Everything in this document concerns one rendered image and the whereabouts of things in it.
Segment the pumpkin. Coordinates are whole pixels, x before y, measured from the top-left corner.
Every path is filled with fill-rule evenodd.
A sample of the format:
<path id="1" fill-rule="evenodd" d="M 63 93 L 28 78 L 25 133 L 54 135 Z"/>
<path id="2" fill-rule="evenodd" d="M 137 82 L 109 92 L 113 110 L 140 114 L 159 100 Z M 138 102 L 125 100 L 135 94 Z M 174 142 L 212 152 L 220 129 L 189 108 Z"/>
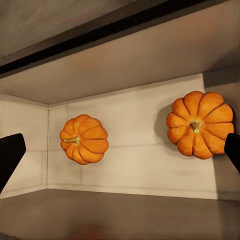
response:
<path id="1" fill-rule="evenodd" d="M 101 161 L 109 148 L 108 133 L 101 121 L 87 114 L 68 120 L 59 138 L 67 157 L 80 165 Z"/>
<path id="2" fill-rule="evenodd" d="M 216 92 L 195 90 L 174 101 L 166 117 L 167 137 L 187 157 L 206 160 L 225 152 L 229 133 L 237 133 L 235 110 Z"/>

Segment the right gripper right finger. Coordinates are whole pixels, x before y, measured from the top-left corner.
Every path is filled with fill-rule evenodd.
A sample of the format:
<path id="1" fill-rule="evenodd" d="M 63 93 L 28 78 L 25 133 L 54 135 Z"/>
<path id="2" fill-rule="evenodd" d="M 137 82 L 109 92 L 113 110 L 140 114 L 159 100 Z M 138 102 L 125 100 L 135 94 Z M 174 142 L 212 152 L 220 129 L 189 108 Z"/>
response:
<path id="1" fill-rule="evenodd" d="M 229 133 L 227 135 L 224 152 L 228 155 L 234 166 L 240 173 L 240 135 L 237 133 Z"/>

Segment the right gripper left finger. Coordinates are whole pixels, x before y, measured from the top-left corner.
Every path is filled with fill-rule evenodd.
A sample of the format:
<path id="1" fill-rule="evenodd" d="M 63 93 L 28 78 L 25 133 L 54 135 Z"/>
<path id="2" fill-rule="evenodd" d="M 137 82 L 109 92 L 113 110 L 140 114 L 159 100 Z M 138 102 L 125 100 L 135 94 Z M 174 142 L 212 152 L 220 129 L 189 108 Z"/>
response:
<path id="1" fill-rule="evenodd" d="M 0 193 L 26 153 L 22 133 L 0 138 Z"/>

